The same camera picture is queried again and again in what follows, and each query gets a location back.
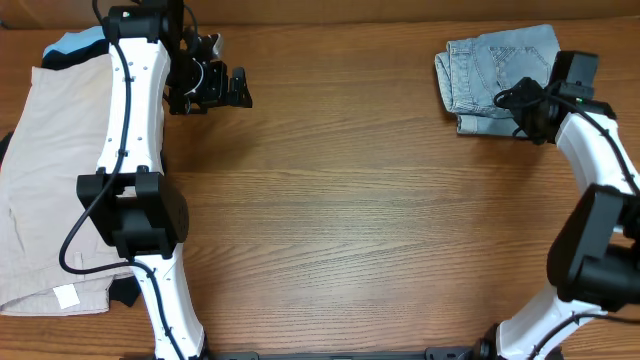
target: wood grain surface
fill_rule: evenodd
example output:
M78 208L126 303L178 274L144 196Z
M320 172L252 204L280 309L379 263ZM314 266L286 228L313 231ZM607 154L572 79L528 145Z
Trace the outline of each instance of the wood grain surface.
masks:
M0 0L15 29L97 24L89 0ZM585 19L640 15L637 0L185 0L201 25ZM100 0L104 15L129 0Z
M472 344L543 286L546 253L579 198L570 168L551 145L457 136L433 66L447 40L533 24L203 29L224 33L226 61L246 68L254 99L250 110L166 121L169 172L192 219L189 288L213 349ZM597 99L640 159L640 22L551 24L563 49L600 54ZM20 117L30 66L61 35L0 32L0 133ZM564 348L571 360L635 359L639 339L638 328L596 321ZM152 351L142 301L0 317L0 359Z

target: beige pants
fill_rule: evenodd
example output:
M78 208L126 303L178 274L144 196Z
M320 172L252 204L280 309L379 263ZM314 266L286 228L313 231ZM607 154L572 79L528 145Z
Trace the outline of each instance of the beige pants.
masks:
M0 313L70 315L109 309L108 288L128 268L86 276L58 264L60 245L84 208L76 178L95 172L111 100L111 59L71 68L33 68L31 90L0 170ZM122 261L87 220L67 263L90 268ZM61 309L54 287L75 284L80 304Z

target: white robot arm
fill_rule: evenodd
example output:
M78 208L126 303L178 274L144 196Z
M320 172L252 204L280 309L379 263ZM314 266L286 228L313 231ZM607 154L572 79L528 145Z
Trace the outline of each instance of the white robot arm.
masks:
M155 358L204 360L213 357L191 303L182 259L188 231L186 201L163 176L162 99L168 101L172 114L205 113L210 107L222 105L251 107L252 102L244 70L235 69L229 81L226 65L218 59L220 37L200 37L190 30L182 32L182 9L181 0L147 0L140 7L111 8L103 24L111 43L113 63L108 133L96 174L80 176L77 192L87 209L84 218L90 217L104 241L115 246L119 256L129 261L123 263L125 266L137 264L132 270L142 289L154 329ZM193 39L188 42L189 50L180 50L181 38ZM559 63L566 61L557 61L554 73L561 67ZM545 99L581 91L584 94L583 88L591 89L589 81L572 83L575 74L572 75L571 69L556 74L565 81L560 85L560 91L556 89ZM168 96L164 94L165 85L170 88ZM549 283L512 319L490 329L474 349L428 348L423 359L450 360L454 354L453 358L464 360L547 359L564 339L591 319L563 325L577 319L576 315L604 315L627 303L640 302L640 282L634 280L635 267L627 268L631 255L608 247L607 233L610 236L614 227L627 234L621 214L638 215L630 210L633 207L630 204L636 201L634 196L638 195L635 193L637 186L627 181L628 175L637 176L637 172L620 144L612 112L606 109L567 111L551 107L548 101L536 104L542 106L543 111L524 109L528 111L525 112L518 108L514 112L516 122L534 139L557 143L569 160L583 193L578 208L549 254ZM587 102L585 105L590 106L586 107L589 111L601 103ZM130 111L131 119L128 126L125 121L127 111ZM537 120L542 117L543 125L536 122L532 113ZM610 139L587 121L585 115L597 122ZM554 124L546 117L559 121ZM120 142L123 134L125 141ZM621 156L615 153L611 142ZM593 232L599 235L596 240L583 239L587 233L591 236L591 232L585 230L587 227L595 229ZM62 267L67 271L78 271L64 264L65 251L63 246ZM342 354L342 357L362 355ZM406 353L373 356L379 360L406 357Z
M618 124L605 115L589 115L607 130L621 150L627 167L633 175L637 175L618 138ZM591 184L612 186L623 193L633 194L611 146L581 115L569 113L566 116L556 136L556 144L569 160L581 194ZM556 287L547 283L512 319L500 324L496 334L497 354L508 360L528 360L534 346L552 329L575 314L585 313L607 312L597 304L578 300L562 301L558 298ZM539 353L535 359L545 359L562 341L592 319L586 318L566 326L549 339L542 349L535 349Z

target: folded jeans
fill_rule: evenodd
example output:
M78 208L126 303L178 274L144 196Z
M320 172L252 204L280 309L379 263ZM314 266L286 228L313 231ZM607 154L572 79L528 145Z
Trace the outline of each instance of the folded jeans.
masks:
M494 96L525 76L546 86L558 51L550 25L449 41L435 67L445 109L458 115L458 133L511 136L518 126Z

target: black cable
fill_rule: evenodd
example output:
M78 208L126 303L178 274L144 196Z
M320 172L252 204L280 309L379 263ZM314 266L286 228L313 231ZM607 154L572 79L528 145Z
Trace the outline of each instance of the black cable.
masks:
M98 18L98 21L102 25L103 22L102 22L102 16L100 15L100 10L98 9L98 0L92 0L92 7L93 7L93 12L96 15L96 18ZM109 191L111 191L111 189L113 188L113 183L115 182L116 175L120 172L120 168L122 167L122 162L124 161L124 157L126 156L127 136L129 133L129 120L131 117L131 76L129 73L129 66L127 63L127 59L125 58L124 53L120 48L120 45L117 43L114 43L113 46L116 49L116 52L118 53L118 57L120 58L120 61L122 62L122 70L124 71L124 80L125 80L124 122L122 125L122 136L120 138L120 148L118 149L118 159L116 160L116 164L113 168L111 176L109 177L109 180L107 180L107 183L105 184L105 186L102 188L102 191L100 191L98 196L96 196L96 198L93 199L91 204L85 209L82 215L80 215L80 218L78 218L75 225L73 225L73 227L71 228L71 231L69 231L69 234L67 235L64 242L62 243L62 246L60 247L60 253L58 256L58 262L60 263L60 266L62 267L63 270L71 274L77 274L77 275L93 274L96 272L116 269L116 268L125 267L125 266L133 266L133 267L142 269L147 274L147 277L149 278L149 280L151 281L151 285L153 286L153 291L155 292L156 301L158 305L160 322L162 323L162 327L164 328L164 334L167 338L169 338L169 341L171 342L171 345L173 346L174 351L178 355L178 358L180 360L184 360L184 356L180 351L180 347L178 346L178 343L174 338L173 333L171 332L171 327L169 327L169 324L167 323L167 319L164 313L164 306L162 304L162 297L160 295L160 288L158 286L158 280L154 275L154 270L151 270L145 264L138 263L135 261L123 261L119 263L98 266L91 269L74 269L69 265L67 265L66 259L65 259L67 249L69 248L69 245L71 244L71 241L75 237L78 230L80 230L80 227L82 226L84 221L87 219L87 217L91 215L91 213L96 208L97 204L103 201L106 194Z
M609 321L617 322L619 324L626 324L626 325L640 325L640 319L625 319L625 318L620 318L620 317L611 316L611 315L604 315L604 314L575 314L569 317L568 319L566 319L565 321L561 322L558 326L554 327L547 335L545 335L545 337L542 338L542 340L540 340L538 345L533 347L533 352L531 352L527 360L534 360L536 356L540 354L540 351L542 350L542 348L551 339L553 339L554 336L556 336L560 331L562 331L562 329L564 329L565 327L573 323L579 325L580 319L585 319L585 318L609 320Z
M189 15L191 15L191 21L193 22L193 43L189 49L189 55L193 56L198 49L198 20L196 20L196 16L193 14L193 10L191 10L189 5L184 4L184 8L187 9Z
M600 135L602 135L602 137L604 137L607 140L607 143L609 143L609 146L611 147L611 150L613 151L613 154L615 155L616 160L620 165L620 169L622 170L622 174L624 175L624 180L629 184L629 188L631 189L631 191L633 191L635 195L640 196L640 188L638 188L638 185L633 179L634 175L631 174L631 171L629 170L629 167L627 166L627 163L624 157L622 156L622 151L620 151L620 148L618 147L616 142L613 140L613 138L609 134L609 131L603 128L597 121L595 121L589 114L587 114L586 111L580 109L575 104L572 104L571 102L561 97L551 95L552 90L559 84L560 82L556 81L553 84L547 86L546 90L539 91L537 94L534 93L533 99L525 98L524 90L518 91L518 89L513 89L513 88L503 90L503 91L500 91L498 94L496 94L496 96L493 98L493 103L497 107L500 107L503 109L519 110L519 109L523 109L529 106L539 104L545 100L550 100L550 101L554 101L559 104L562 104L568 107L569 109L571 109L572 111L580 114L585 121L587 121L591 126L593 126L596 130L598 130L598 132L600 132ZM516 131L514 131L513 133L513 136L515 136L521 130L522 130L521 128L516 129Z

